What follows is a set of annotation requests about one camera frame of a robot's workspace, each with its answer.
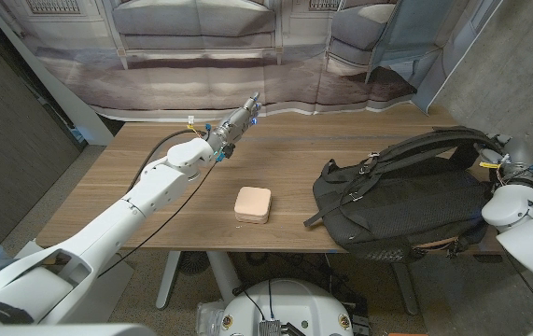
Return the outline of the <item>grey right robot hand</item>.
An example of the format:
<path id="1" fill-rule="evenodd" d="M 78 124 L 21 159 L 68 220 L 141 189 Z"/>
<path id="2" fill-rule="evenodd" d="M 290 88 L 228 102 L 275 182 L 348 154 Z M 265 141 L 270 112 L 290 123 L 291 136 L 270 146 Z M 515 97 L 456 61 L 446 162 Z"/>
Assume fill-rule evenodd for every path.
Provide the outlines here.
<path id="1" fill-rule="evenodd" d="M 491 174 L 500 186 L 528 185 L 533 188 L 533 150 L 520 137 L 490 133 L 490 140 L 498 146 L 481 146 L 481 165 L 493 170 Z"/>

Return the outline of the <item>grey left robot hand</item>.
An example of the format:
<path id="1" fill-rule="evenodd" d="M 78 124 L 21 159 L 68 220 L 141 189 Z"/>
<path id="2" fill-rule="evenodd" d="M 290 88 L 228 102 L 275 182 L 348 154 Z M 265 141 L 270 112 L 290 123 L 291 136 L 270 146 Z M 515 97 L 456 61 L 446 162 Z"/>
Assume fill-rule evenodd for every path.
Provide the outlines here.
<path id="1" fill-rule="evenodd" d="M 241 107 L 224 117 L 205 137 L 204 140 L 214 149 L 217 161 L 221 161 L 223 157 L 229 158 L 234 151 L 235 143 L 249 127 L 257 123 L 261 108 L 258 99 L 259 92 L 256 91 Z"/>

